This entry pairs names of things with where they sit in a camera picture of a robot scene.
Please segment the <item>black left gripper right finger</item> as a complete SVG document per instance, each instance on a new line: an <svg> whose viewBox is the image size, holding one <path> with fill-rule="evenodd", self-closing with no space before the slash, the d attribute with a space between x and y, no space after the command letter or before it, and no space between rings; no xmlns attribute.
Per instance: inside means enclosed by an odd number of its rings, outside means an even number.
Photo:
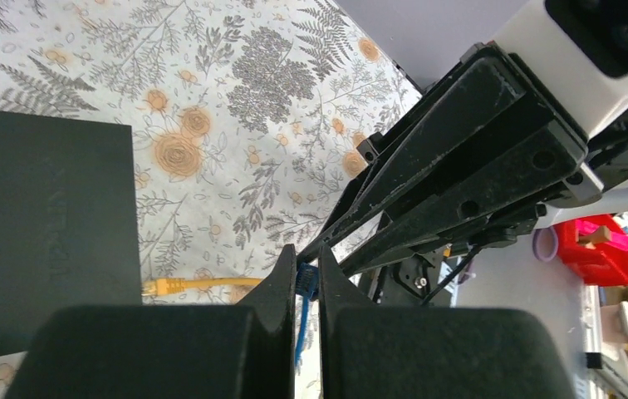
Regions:
<svg viewBox="0 0 628 399"><path fill-rule="evenodd" d="M506 308L380 306L319 253L326 398L572 398L544 324Z"/></svg>

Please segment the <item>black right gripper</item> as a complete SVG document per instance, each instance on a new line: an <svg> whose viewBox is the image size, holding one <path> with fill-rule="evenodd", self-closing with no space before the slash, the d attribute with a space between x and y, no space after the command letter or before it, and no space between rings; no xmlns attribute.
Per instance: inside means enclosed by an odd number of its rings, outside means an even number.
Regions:
<svg viewBox="0 0 628 399"><path fill-rule="evenodd" d="M628 142L628 1L479 1L464 24L517 55L595 142Z"/></svg>

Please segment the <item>red plastic bin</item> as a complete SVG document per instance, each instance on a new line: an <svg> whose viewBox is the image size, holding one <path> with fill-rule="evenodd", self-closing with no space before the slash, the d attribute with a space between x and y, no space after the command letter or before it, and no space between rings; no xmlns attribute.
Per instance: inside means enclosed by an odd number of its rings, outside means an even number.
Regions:
<svg viewBox="0 0 628 399"><path fill-rule="evenodd" d="M610 214L553 226L557 257L586 285L628 287L628 234Z"/></svg>

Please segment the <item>large black network switch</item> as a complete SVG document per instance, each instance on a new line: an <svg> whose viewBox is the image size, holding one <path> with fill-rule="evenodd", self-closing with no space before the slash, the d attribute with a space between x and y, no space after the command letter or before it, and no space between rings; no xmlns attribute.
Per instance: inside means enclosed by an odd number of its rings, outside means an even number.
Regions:
<svg viewBox="0 0 628 399"><path fill-rule="evenodd" d="M0 111L0 357L56 311L140 303L129 126Z"/></svg>

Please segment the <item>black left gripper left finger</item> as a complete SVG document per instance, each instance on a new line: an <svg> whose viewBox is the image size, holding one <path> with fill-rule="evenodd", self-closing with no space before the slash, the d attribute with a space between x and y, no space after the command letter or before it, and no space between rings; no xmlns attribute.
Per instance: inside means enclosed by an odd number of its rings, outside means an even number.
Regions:
<svg viewBox="0 0 628 399"><path fill-rule="evenodd" d="M33 338L9 398L290 398L296 251L234 305L79 306Z"/></svg>

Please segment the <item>floral patterned table mat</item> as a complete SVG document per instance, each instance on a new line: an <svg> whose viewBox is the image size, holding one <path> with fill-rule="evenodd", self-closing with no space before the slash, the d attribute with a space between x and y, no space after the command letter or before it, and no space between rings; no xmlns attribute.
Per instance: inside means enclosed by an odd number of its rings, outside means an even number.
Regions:
<svg viewBox="0 0 628 399"><path fill-rule="evenodd" d="M0 111L132 128L144 298L234 304L420 93L334 1L0 1Z"/></svg>

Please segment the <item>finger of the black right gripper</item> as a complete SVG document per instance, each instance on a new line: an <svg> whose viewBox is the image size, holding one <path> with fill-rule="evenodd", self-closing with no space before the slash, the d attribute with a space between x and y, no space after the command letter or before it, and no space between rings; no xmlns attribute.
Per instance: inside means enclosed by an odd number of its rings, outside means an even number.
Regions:
<svg viewBox="0 0 628 399"><path fill-rule="evenodd" d="M456 64L386 134L372 135L359 155L367 166L344 189L322 231L297 256L308 263L368 220L402 201L416 204L433 169L523 95L518 70L504 55Z"/></svg>
<svg viewBox="0 0 628 399"><path fill-rule="evenodd" d="M534 207L578 169L586 149L581 135L552 122L442 195L401 215L344 259L341 269L347 276L361 273L399 248L439 243L465 224L480 229L489 215Z"/></svg>

